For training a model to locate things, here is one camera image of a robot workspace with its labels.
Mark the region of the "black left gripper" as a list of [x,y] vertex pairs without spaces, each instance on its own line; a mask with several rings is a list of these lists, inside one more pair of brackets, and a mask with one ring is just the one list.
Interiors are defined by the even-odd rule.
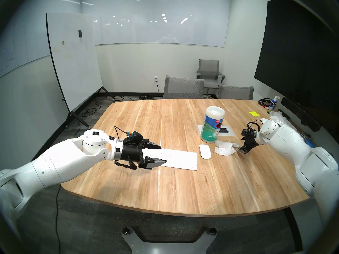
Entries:
[[134,162],[138,163],[138,168],[143,168],[147,170],[162,166],[167,162],[167,160],[151,158],[149,156],[146,156],[144,158],[142,153],[142,149],[155,150],[161,148],[161,146],[157,145],[154,142],[151,142],[149,139],[124,139],[120,159],[128,161],[128,165],[120,163],[120,166],[129,169],[137,169],[137,166],[134,164]]

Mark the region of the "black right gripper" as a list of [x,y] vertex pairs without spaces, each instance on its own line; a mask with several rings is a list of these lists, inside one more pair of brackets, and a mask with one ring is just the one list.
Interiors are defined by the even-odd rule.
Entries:
[[259,146],[259,144],[256,142],[255,138],[256,138],[255,134],[244,136],[242,138],[242,140],[244,140],[244,144],[243,144],[243,146],[237,148],[237,151],[240,152],[240,153],[243,153],[243,154],[247,154],[247,153],[250,152],[250,150],[252,148]]

